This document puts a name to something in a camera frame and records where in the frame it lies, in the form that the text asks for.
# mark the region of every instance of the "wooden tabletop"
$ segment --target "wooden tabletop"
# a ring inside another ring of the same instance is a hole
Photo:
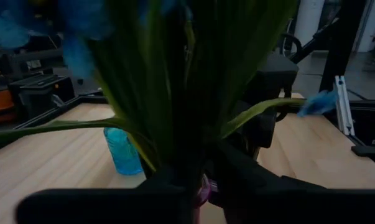
[[[108,105],[82,104],[62,120],[90,120],[113,115]],[[355,156],[353,145],[321,116],[289,114],[276,124],[270,149],[259,163],[277,175],[336,188],[375,189],[375,163]],[[16,203],[48,188],[131,188],[144,174],[117,174],[103,128],[57,131],[17,140],[0,150],[0,223],[12,223]],[[226,223],[222,209],[206,203],[201,223]]]

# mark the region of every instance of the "wooden table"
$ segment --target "wooden table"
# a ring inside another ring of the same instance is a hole
[[[82,104],[60,116],[90,120],[113,115],[108,105]],[[337,188],[375,189],[375,163],[357,157],[353,143],[321,116],[289,114],[277,123],[272,147],[262,149],[259,163],[277,175]],[[0,223],[12,223],[15,204],[47,188],[131,188],[144,174],[117,174],[103,128],[27,136],[0,150]],[[223,211],[205,204],[201,223],[226,223]]]

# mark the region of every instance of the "blue glass bottle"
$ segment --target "blue glass bottle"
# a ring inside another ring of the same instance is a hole
[[[123,130],[104,128],[104,136],[113,157],[115,168],[120,174],[134,175],[143,171],[138,152]]]

